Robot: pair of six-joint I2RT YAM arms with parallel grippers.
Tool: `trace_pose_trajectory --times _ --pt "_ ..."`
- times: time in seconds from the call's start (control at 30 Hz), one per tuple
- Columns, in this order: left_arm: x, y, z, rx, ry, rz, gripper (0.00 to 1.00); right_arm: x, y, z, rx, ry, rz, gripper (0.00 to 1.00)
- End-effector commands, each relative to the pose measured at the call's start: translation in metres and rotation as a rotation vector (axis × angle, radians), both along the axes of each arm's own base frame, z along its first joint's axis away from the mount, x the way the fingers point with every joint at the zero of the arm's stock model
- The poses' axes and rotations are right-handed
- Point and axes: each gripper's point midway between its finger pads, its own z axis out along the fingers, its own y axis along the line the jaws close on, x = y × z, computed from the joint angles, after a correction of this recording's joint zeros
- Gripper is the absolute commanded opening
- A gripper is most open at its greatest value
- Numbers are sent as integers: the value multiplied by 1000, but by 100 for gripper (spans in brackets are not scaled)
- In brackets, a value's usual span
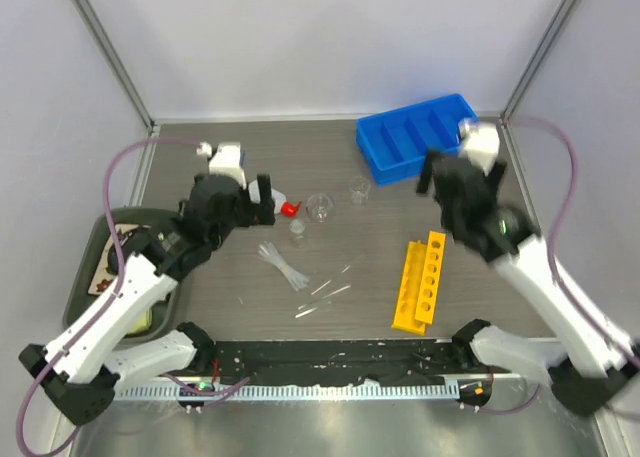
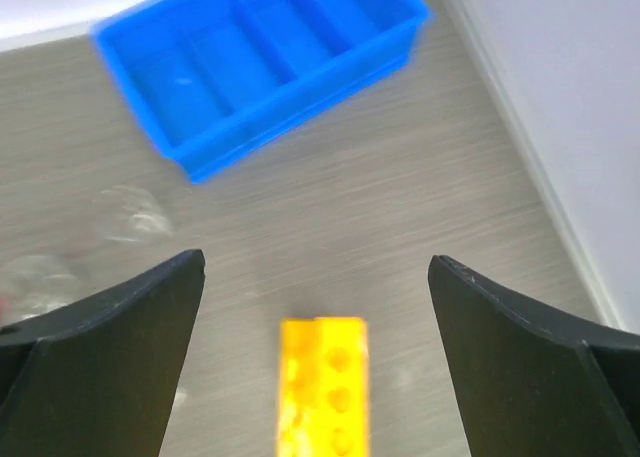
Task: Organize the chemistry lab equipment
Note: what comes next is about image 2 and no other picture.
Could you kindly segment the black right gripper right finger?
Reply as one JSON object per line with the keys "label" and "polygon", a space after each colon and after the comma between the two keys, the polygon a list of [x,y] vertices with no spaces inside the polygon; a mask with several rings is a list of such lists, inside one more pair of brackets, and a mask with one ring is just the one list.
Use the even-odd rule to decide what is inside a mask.
{"label": "black right gripper right finger", "polygon": [[636,456],[639,337],[445,255],[428,284],[474,456]]}

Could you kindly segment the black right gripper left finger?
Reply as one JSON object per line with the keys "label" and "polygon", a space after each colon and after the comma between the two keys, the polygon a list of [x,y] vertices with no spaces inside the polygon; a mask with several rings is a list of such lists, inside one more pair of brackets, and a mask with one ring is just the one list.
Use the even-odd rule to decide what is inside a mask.
{"label": "black right gripper left finger", "polygon": [[205,282],[199,249],[1,329],[4,456],[156,456]]}

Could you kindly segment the yellow test tube rack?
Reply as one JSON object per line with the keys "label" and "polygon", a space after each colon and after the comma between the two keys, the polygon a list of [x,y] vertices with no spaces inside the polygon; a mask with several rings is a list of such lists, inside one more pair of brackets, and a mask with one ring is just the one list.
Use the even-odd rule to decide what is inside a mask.
{"label": "yellow test tube rack", "polygon": [[281,322],[275,454],[371,455],[364,319],[323,316]]}

